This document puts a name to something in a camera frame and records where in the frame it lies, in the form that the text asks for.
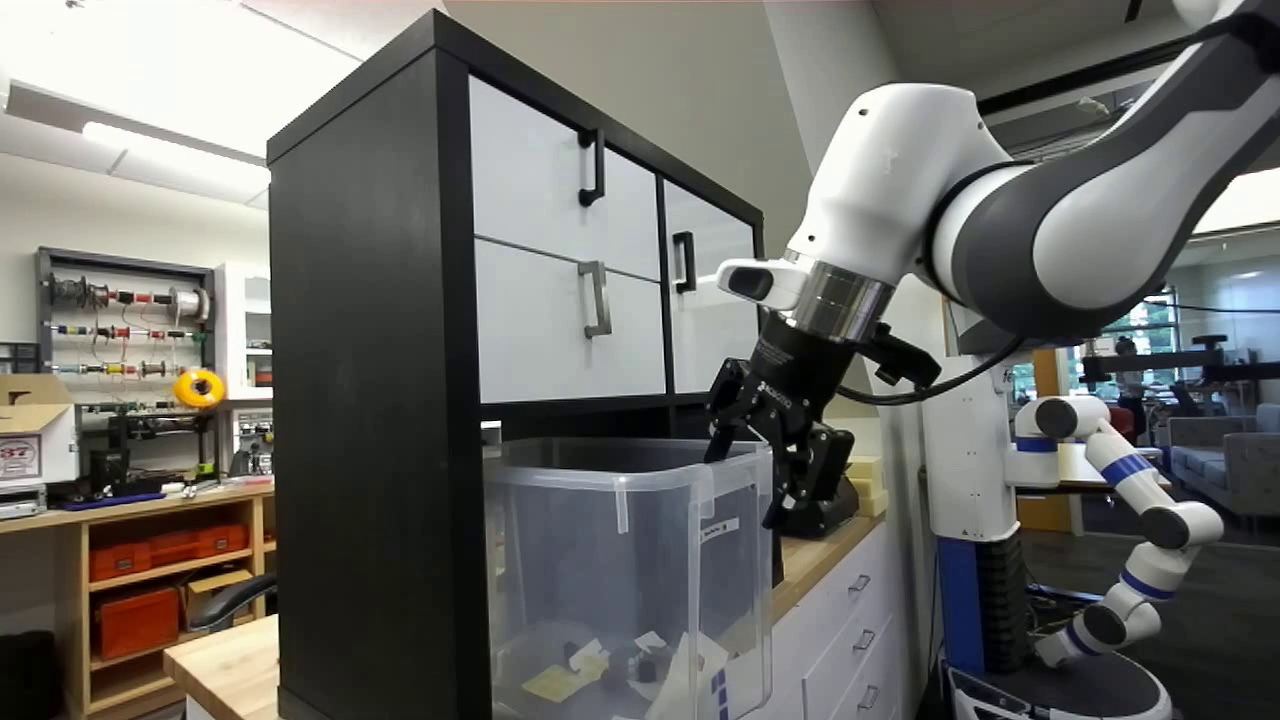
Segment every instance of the ceiling light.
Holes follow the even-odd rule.
[[[265,188],[271,182],[271,170],[224,155],[196,150],[168,140],[146,136],[114,126],[88,122],[83,135],[110,147],[128,150],[142,158],[180,168],[193,176],[221,182],[233,187]]]

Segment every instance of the gray sofa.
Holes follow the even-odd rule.
[[[1170,471],[1240,516],[1280,515],[1280,405],[1257,416],[1172,418]]]

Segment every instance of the wooden countertop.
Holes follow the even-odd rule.
[[[854,518],[820,541],[785,538],[787,578],[773,588],[773,621],[795,607],[882,519]],[[279,639],[273,615],[166,650],[164,670],[214,720],[279,720]]]
[[[271,495],[274,492],[275,484],[221,487],[205,491],[192,498],[175,495],[165,497],[164,500],[146,500],[142,502],[131,502],[128,505],[99,507],[96,510],[78,510],[76,512],[67,510],[49,510],[46,512],[41,512],[40,515],[32,515],[31,518],[0,520],[0,536],[5,533],[18,533],[22,530],[35,530],[37,528],[51,528],[54,525],[109,523],[113,520],[124,520],[127,518],[141,518],[143,515],[186,510],[187,507],[198,507],[201,505],[236,502],[238,500],[247,500],[260,495]]]

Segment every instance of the yellow spool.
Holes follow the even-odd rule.
[[[227,397],[227,386],[214,372],[201,368],[178,375],[178,382],[173,383],[173,393],[187,407],[209,410]]]

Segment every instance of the black office chair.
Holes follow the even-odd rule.
[[[275,573],[264,573],[255,578],[241,580],[234,585],[227,585],[206,602],[195,618],[187,621],[187,630],[192,633],[200,630],[209,630],[210,633],[228,630],[236,623],[236,614],[242,607],[259,597],[274,592]],[[183,707],[179,720],[187,720],[186,707]]]

